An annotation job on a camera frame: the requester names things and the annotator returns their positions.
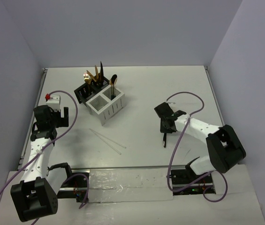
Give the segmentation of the black knife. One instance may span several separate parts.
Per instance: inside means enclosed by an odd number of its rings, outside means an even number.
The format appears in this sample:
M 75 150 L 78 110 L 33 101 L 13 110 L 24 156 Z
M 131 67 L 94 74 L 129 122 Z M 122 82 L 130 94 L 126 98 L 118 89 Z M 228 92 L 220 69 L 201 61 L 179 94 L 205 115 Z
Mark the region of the black knife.
M 162 143 L 163 143 L 163 147 L 166 148 L 166 146 L 167 146 L 167 133 L 163 134 Z
M 100 81 L 104 81 L 104 69 L 103 69 L 103 64 L 100 62 Z

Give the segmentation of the gold fork green handle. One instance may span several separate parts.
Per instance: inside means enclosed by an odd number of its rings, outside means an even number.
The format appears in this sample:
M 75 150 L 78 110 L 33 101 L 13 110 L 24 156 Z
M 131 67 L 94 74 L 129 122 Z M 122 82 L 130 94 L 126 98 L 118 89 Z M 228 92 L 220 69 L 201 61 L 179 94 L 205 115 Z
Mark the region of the gold fork green handle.
M 91 93 L 91 82 L 92 82 L 92 77 L 90 76 L 87 82 L 87 87 L 88 87 L 88 92 Z
M 90 76 L 89 76 L 89 74 L 85 72 L 85 73 L 83 74 L 83 79 L 84 79 L 84 82 L 85 82 L 85 83 L 88 83 L 89 80 L 90 80 Z

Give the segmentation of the gold knife green handle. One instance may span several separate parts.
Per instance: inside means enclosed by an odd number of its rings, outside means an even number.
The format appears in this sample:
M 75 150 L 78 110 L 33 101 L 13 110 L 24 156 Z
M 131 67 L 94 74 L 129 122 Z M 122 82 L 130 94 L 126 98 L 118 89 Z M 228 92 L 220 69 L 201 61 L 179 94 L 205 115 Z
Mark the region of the gold knife green handle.
M 96 79 L 98 79 L 98 77 L 99 77 L 98 68 L 97 68 L 97 66 L 94 66 L 94 67 L 95 67 Z
M 90 81 L 90 80 L 93 80 L 93 81 L 95 81 L 95 82 L 97 81 L 97 79 L 92 75 L 92 73 L 91 73 L 90 71 L 87 70 L 86 73 L 87 73 L 88 76 L 90 77 L 90 78 L 89 78 L 89 81 Z
M 97 80 L 97 83 L 101 82 L 100 73 L 96 74 L 96 80 Z

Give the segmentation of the black spoon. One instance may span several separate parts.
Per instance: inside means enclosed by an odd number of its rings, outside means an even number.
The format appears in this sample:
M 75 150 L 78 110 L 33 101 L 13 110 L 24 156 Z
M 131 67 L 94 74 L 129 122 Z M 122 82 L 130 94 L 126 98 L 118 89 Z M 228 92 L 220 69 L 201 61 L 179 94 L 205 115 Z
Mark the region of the black spoon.
M 111 80 L 110 80 L 110 83 L 111 83 L 111 86 L 112 86 L 112 94 L 111 94 L 111 99 L 112 99 L 112 100 L 116 97 L 116 95 L 115 95 L 115 93 L 114 93 L 116 82 L 117 82 L 117 74 L 114 74 L 114 75 L 112 76 Z

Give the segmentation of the gold spoon green handle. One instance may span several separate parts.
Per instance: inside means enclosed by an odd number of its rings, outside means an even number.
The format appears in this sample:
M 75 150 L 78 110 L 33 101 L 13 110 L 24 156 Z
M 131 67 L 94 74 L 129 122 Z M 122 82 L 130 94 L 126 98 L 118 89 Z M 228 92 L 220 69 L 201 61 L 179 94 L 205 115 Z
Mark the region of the gold spoon green handle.
M 113 84 L 113 79 L 111 78 L 110 79 L 110 85 L 111 85 L 111 100 L 113 100 L 113 98 L 114 98 L 114 84 Z

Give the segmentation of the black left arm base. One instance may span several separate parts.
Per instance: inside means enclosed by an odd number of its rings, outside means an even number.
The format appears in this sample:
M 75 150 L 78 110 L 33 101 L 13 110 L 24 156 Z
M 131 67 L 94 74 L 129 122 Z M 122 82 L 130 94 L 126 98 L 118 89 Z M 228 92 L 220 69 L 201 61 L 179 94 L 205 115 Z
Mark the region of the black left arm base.
M 77 203 L 87 203 L 89 173 L 74 172 L 68 163 L 60 163 L 48 167 L 46 179 L 58 199 L 75 199 Z

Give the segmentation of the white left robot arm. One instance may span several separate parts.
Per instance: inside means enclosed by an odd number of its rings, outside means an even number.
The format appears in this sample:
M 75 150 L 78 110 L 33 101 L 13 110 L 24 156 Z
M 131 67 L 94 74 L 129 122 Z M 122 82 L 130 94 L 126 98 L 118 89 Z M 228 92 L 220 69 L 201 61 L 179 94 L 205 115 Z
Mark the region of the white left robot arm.
M 69 126 L 68 107 L 63 108 L 63 113 L 48 105 L 38 106 L 33 111 L 36 121 L 30 136 L 28 166 L 23 167 L 20 182 L 10 189 L 21 222 L 56 214 L 60 187 L 68 187 L 74 181 L 68 163 L 48 165 L 55 146 L 56 129 Z

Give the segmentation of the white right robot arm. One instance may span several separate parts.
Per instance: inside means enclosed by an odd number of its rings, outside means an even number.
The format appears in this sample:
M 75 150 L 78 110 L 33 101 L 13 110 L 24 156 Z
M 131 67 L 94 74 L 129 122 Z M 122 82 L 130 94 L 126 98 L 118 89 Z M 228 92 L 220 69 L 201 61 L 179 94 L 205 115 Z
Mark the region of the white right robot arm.
M 161 133 L 188 134 L 207 146 L 207 155 L 197 157 L 185 166 L 190 183 L 197 183 L 210 171 L 226 173 L 246 157 L 246 151 L 230 125 L 219 127 L 192 118 L 184 111 L 174 112 L 167 102 L 156 106 L 154 111 L 160 118 Z

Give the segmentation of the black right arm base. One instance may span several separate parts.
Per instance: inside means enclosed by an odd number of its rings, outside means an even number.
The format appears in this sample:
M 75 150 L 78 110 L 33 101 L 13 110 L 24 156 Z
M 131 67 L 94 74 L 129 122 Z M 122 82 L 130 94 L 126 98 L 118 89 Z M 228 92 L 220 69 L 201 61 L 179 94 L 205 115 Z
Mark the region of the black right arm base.
M 195 179 L 199 178 L 200 175 L 196 175 L 191 167 L 190 163 L 178 167 L 174 166 L 170 170 L 169 180 L 170 184 L 172 185 L 172 189 L 181 189 L 194 181 Z M 214 194 L 215 191 L 213 190 L 213 180 L 212 176 L 208 175 L 201 180 L 196 181 L 194 184 L 190 185 L 188 188 L 184 189 L 180 192 L 172 192 L 173 195 L 198 195 L 202 194 L 204 190 L 208 189 L 206 192 L 208 194 Z

